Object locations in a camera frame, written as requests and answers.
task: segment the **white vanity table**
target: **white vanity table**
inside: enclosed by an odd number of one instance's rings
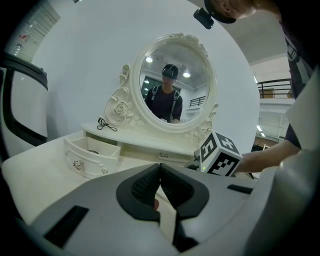
[[[157,60],[159,57],[153,55],[155,50],[171,44],[180,45],[198,56],[203,62],[208,86],[206,101],[199,107],[199,113],[191,120],[177,124],[166,123],[153,115],[145,105],[140,86],[141,69],[145,60],[150,56]],[[243,54],[239,56],[243,63],[245,57]],[[219,114],[218,75],[215,73],[205,47],[196,37],[178,33],[154,39],[137,56],[132,68],[129,65],[123,67],[120,87],[108,100],[104,114],[100,116],[117,131],[107,126],[99,130],[98,122],[86,123],[81,126],[82,131],[50,141],[3,163],[3,176],[22,218],[27,224],[31,224],[37,215],[49,205],[94,177],[111,175],[129,168],[159,162],[184,166],[183,162],[159,160],[159,153],[179,154],[186,159],[192,159],[194,151],[206,139],[214,127],[215,116]],[[181,89],[184,86],[185,88],[190,87],[184,83]],[[254,99],[249,107],[257,108],[258,113],[259,106],[256,105],[256,102]],[[101,156],[81,149],[77,145],[70,146],[70,142],[83,137],[103,143],[106,147],[119,148],[119,153],[113,156],[115,166],[110,168],[108,161],[99,160]],[[174,221],[175,211],[167,202],[161,188],[157,194],[162,220]],[[169,226],[162,227],[168,237],[173,235],[173,230],[170,230]]]

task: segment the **railing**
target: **railing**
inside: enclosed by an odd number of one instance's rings
[[[292,91],[291,91],[291,79],[278,79],[278,80],[270,80],[270,81],[263,81],[258,82],[257,85],[261,85],[258,87],[260,92],[260,99],[270,99],[270,98],[289,98],[291,99],[293,97]],[[285,87],[280,89],[274,89],[274,87]],[[277,93],[275,91],[288,91],[287,93]],[[287,95],[287,97],[276,97],[277,95]]]
[[[204,103],[206,96],[200,97],[200,98],[194,98],[190,100],[190,106],[200,106],[202,103]]]

